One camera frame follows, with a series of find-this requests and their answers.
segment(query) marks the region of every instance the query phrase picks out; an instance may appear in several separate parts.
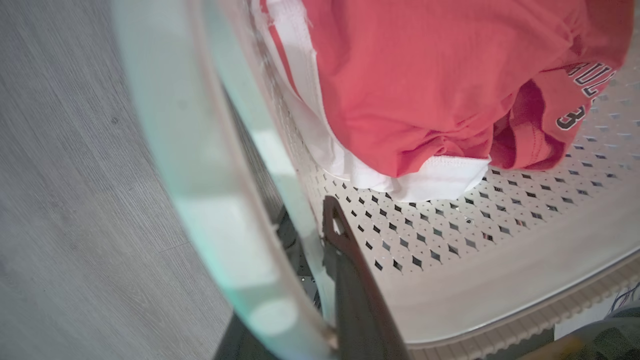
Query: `wooden floor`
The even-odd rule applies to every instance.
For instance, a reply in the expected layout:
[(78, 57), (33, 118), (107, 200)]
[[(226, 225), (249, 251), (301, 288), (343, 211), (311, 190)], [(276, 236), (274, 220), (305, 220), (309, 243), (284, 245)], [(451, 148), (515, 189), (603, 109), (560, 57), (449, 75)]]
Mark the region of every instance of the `wooden floor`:
[(210, 359), (230, 308), (141, 139), (108, 0), (0, 0), (0, 359)]

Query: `clothing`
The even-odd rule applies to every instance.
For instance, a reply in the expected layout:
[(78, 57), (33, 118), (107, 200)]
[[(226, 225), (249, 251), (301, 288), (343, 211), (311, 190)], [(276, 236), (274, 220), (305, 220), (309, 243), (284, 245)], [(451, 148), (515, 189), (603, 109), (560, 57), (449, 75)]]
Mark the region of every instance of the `clothing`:
[(633, 14), (605, 0), (252, 6), (314, 159), (399, 201), (455, 199), (491, 158), (554, 166), (621, 66)]

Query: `white fabric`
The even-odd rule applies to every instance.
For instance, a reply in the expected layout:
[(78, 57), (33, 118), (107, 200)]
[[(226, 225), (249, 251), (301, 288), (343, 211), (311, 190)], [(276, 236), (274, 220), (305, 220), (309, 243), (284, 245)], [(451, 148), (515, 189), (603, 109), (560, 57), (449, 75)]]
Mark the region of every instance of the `white fabric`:
[[(454, 200), (480, 183), (490, 159), (432, 156), (418, 172), (393, 178), (375, 171), (343, 147), (324, 114), (316, 51), (304, 5), (300, 0), (267, 0), (267, 7), (269, 17), (260, 10), (259, 0), (253, 0), (257, 29), (280, 75), (278, 82), (296, 127), (313, 159), (327, 173), (350, 181), (356, 188), (387, 192), (400, 202)], [(289, 84), (269, 26), (278, 31), (300, 97)]]

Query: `laundry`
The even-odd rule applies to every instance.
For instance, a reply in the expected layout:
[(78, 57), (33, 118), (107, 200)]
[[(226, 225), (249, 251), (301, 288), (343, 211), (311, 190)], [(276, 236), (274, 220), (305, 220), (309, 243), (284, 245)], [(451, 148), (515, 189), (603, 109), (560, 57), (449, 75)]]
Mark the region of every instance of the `laundry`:
[(557, 165), (625, 58), (633, 1), (253, 0), (314, 159), (397, 201)]

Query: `gray laminate floor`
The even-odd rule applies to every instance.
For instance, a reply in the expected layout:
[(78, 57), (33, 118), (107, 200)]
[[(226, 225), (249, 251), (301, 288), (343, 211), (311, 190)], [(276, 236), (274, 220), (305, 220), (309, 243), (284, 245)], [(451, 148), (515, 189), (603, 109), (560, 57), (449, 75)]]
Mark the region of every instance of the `gray laminate floor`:
[(109, 1), (0, 0), (0, 359), (208, 359), (229, 318), (141, 139)]

